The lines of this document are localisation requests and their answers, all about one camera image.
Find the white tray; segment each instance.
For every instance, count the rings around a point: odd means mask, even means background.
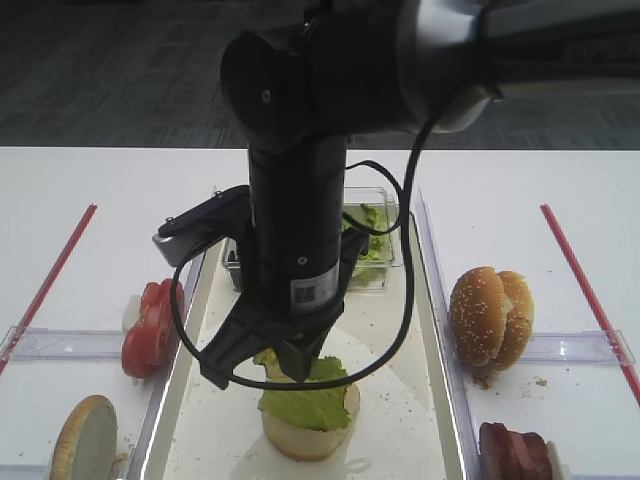
[[[419,264],[415,235],[413,239],[414,260]],[[419,280],[418,291],[426,292],[424,280]],[[226,272],[218,268],[199,347],[209,341],[236,298]],[[358,474],[367,479],[444,478],[423,343],[423,325],[432,325],[432,317],[428,308],[422,308],[424,302],[418,299],[417,303],[419,308],[414,310],[401,352],[387,367],[359,383],[361,413],[353,435],[329,460],[307,464],[282,456],[262,432],[256,408],[261,392],[236,385],[220,391],[200,376],[193,363],[179,412],[172,419],[175,432],[169,440],[164,478],[343,479]],[[361,368],[379,356],[395,336],[403,304],[404,270],[392,268],[386,291],[348,295],[345,313],[323,353],[339,356],[349,371]],[[426,317],[419,314],[423,310]],[[260,370],[251,365],[239,367],[247,375],[259,374]],[[166,448],[167,441],[162,439],[159,448]],[[159,459],[158,468],[163,460]]]

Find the bottom bun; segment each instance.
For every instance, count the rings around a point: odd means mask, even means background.
[[[321,432],[295,427],[269,413],[262,413],[264,433],[282,454],[294,460],[315,462],[329,457],[349,435],[360,410],[360,391],[355,384],[347,387],[344,408],[351,414],[347,428]]]

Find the red tomato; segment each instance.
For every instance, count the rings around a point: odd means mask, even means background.
[[[155,365],[149,365],[140,358],[140,345],[144,341],[138,325],[127,333],[122,344],[122,370],[134,378],[149,378],[158,369]]]
[[[167,358],[167,339],[171,330],[171,316],[165,302],[153,305],[139,324],[140,358],[149,365],[162,365]]]
[[[171,279],[147,283],[140,302],[140,320],[129,331],[122,346],[122,368],[137,378],[150,376],[167,359],[167,340],[173,325]],[[184,289],[178,283],[176,300],[184,310]]]
[[[151,305],[156,302],[158,294],[160,293],[160,285],[156,282],[149,282],[147,286],[144,287],[144,292],[142,293],[142,300],[140,300],[140,314],[145,315]]]

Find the lettuce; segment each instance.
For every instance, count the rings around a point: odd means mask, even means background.
[[[272,382],[292,382],[280,370],[271,349],[256,355],[253,363],[264,366],[266,376]],[[336,380],[346,376],[347,371],[338,358],[325,357],[313,361],[307,382]],[[344,408],[346,391],[346,386],[306,392],[267,390],[258,402],[258,409],[306,430],[338,430],[347,428],[352,421],[351,414]]]

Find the black cable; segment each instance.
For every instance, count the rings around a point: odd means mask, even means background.
[[[389,172],[389,170],[387,170],[378,162],[375,162],[373,160],[363,160],[362,162],[354,163],[353,165],[349,165],[345,170],[351,170],[352,168],[356,168],[356,167],[369,167],[374,169],[378,173],[382,174],[384,178],[389,180],[389,183],[391,183],[391,185],[393,186],[393,189],[396,191],[396,195],[398,196],[398,202],[400,201],[400,198],[402,197],[402,187],[400,187],[400,184],[398,183],[396,178],[393,175],[391,175],[391,172]],[[349,224],[356,230],[360,230],[361,232],[368,233],[369,235],[373,235],[374,237],[387,235],[388,233],[393,232],[400,226],[399,215],[398,215],[398,218],[396,218],[396,221],[393,223],[393,225],[391,225],[386,230],[376,230],[374,228],[369,227],[368,225],[363,225],[362,223],[358,222],[355,218],[353,218],[351,215],[349,215],[347,212],[342,213],[342,218],[344,218],[347,222],[349,222]]]
[[[346,385],[350,385],[358,380],[362,380],[364,377],[371,375],[373,372],[382,367],[385,363],[387,363],[400,349],[405,338],[407,337],[407,333],[409,332],[409,326],[411,325],[411,316],[413,314],[413,301],[415,296],[415,279],[414,279],[414,269],[413,269],[413,259],[411,256],[411,243],[409,237],[409,209],[411,202],[411,192],[413,189],[413,180],[415,178],[416,168],[418,165],[418,159],[420,158],[420,154],[422,152],[422,147],[426,142],[431,130],[435,127],[436,123],[440,119],[440,116],[444,110],[444,106],[448,105],[448,102],[443,103],[443,107],[439,109],[431,118],[425,122],[423,127],[418,132],[416,139],[413,143],[413,147],[411,148],[411,154],[409,155],[409,160],[407,161],[407,168],[405,171],[404,177],[404,188],[402,190],[402,195],[399,198],[400,204],[400,213],[398,216],[398,222],[400,225],[400,250],[402,252],[402,260],[404,262],[405,268],[405,276],[406,276],[406,286],[405,286],[405,304],[404,304],[404,312],[402,315],[402,322],[400,323],[400,328],[398,329],[398,333],[396,338],[391,343],[389,348],[374,362],[372,362],[369,366],[363,368],[359,372],[356,372],[352,375],[349,375],[344,378],[340,378],[337,380],[331,380],[328,382],[316,382],[316,383],[275,383],[275,382],[258,382],[255,380],[250,380],[243,377],[238,377],[234,373],[223,372],[220,369],[216,368],[215,365],[211,365],[207,362],[206,359],[202,357],[200,351],[193,345],[189,337],[187,336],[186,331],[184,330],[184,326],[182,324],[182,318],[180,315],[180,309],[178,308],[178,301],[176,297],[176,292],[178,288],[178,282],[180,280],[180,273],[182,269],[187,264],[187,262],[193,258],[194,253],[197,252],[189,252],[185,255],[185,258],[180,262],[177,266],[173,279],[171,282],[171,311],[173,313],[173,323],[176,327],[176,331],[180,340],[184,344],[185,348],[193,355],[193,357],[198,360],[199,363],[204,364],[207,368],[215,371],[219,375],[227,378],[231,382],[235,382],[239,385],[249,387],[249,388],[257,388],[261,390],[279,390],[279,391],[298,391],[298,390],[323,390],[326,388],[336,388],[343,387]]]

